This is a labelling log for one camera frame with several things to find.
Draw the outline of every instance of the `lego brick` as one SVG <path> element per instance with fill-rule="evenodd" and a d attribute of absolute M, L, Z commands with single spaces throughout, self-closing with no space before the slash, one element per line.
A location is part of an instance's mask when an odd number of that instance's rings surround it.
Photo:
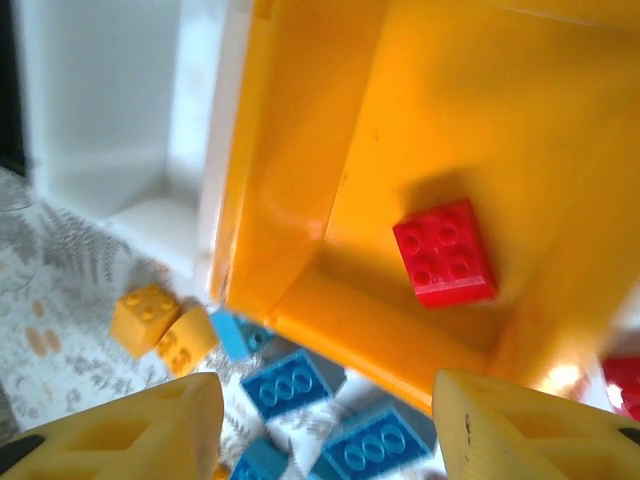
<path fill-rule="evenodd" d="M 307 476 L 307 480 L 334 480 L 339 478 L 338 472 L 336 472 L 335 468 L 333 468 L 322 455 L 318 457 L 318 460 Z"/>
<path fill-rule="evenodd" d="M 620 415 L 461 370 L 438 372 L 433 412 L 451 480 L 640 478 Z"/>
<path fill-rule="evenodd" d="M 230 480 L 278 480 L 289 459 L 266 438 L 257 438 L 244 451 Z"/>
<path fill-rule="evenodd" d="M 616 412 L 640 421 L 640 357 L 610 357 L 602 362 L 608 385 L 620 388 L 622 405 Z"/>
<path fill-rule="evenodd" d="M 262 371 L 244 379 L 242 386 L 266 421 L 331 398 L 344 380 L 342 367 L 298 349 L 273 359 Z"/>
<path fill-rule="evenodd" d="M 495 297 L 497 286 L 468 199 L 411 215 L 395 225 L 393 233 L 424 306 Z"/>
<path fill-rule="evenodd" d="M 116 302 L 111 336 L 131 356 L 140 358 L 155 348 L 180 314 L 180 305 L 158 285 L 148 285 L 124 295 Z"/>
<path fill-rule="evenodd" d="M 211 315 L 211 324 L 229 358 L 234 361 L 260 351 L 274 337 L 270 331 L 224 308 Z"/>
<path fill-rule="evenodd" d="M 223 418 L 218 375 L 190 375 L 20 434 L 17 442 L 40 445 L 1 478 L 209 480 Z"/>
<path fill-rule="evenodd" d="M 167 330 L 156 351 L 171 373 L 182 377 L 189 373 L 218 344 L 209 316 L 202 307 L 194 307 Z"/>
<path fill-rule="evenodd" d="M 432 455 L 436 440 L 430 418 L 388 396 L 338 426 L 322 456 L 335 478 L 368 479 Z"/>

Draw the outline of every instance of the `red object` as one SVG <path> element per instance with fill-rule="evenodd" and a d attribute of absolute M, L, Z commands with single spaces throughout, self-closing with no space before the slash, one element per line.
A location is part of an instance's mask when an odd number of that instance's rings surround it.
<path fill-rule="evenodd" d="M 607 358 L 602 362 L 602 371 L 607 384 L 617 385 L 622 390 L 622 410 L 640 422 L 640 357 Z"/>
<path fill-rule="evenodd" d="M 496 282 L 468 199 L 393 227 L 413 291 L 426 307 L 494 298 Z"/>

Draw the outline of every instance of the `patterned rug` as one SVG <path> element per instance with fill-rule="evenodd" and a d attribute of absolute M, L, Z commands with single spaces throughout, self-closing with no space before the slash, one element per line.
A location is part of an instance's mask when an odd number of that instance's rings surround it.
<path fill-rule="evenodd" d="M 0 169 L 0 382 L 21 430 L 171 380 L 155 352 L 135 361 L 108 333 L 115 301 L 149 283 L 172 291 L 185 306 L 214 310 L 205 292 L 165 265 L 37 200 L 23 179 Z M 235 465 L 246 446 L 265 435 L 291 457 L 285 478 L 304 478 L 340 412 L 357 409 L 376 389 L 348 372 L 335 401 L 265 425 L 240 387 L 262 363 L 260 355 L 231 362 L 218 346 L 196 369 L 217 372 L 223 384 L 221 459 Z M 6 402 L 0 406 L 2 415 L 10 413 Z M 15 423 L 6 425 L 8 437 Z M 442 471 L 441 457 L 435 467 L 420 462 L 391 478 L 431 478 L 434 468 Z"/>

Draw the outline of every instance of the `yellow plastic bin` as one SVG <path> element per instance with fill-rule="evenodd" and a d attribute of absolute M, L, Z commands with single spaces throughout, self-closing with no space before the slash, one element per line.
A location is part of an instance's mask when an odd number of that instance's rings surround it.
<path fill-rule="evenodd" d="M 212 296 L 427 413 L 439 368 L 564 393 L 640 270 L 639 12 L 257 1 Z M 464 197 L 499 297 L 425 309 L 391 228 Z"/>

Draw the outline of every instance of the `light blue lego brick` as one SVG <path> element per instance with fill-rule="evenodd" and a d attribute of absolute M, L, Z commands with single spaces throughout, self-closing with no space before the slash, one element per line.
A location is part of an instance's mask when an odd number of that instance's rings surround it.
<path fill-rule="evenodd" d="M 344 369 L 304 349 L 275 358 L 242 381 L 264 420 L 331 398 L 344 383 Z"/>
<path fill-rule="evenodd" d="M 322 456 L 342 480 L 365 480 L 433 455 L 433 421 L 393 397 L 385 397 L 336 428 Z"/>
<path fill-rule="evenodd" d="M 233 361 L 242 360 L 260 351 L 274 337 L 270 331 L 224 308 L 211 315 L 211 324 Z"/>
<path fill-rule="evenodd" d="M 240 457 L 229 480 L 278 480 L 289 459 L 266 438 L 257 438 Z"/>

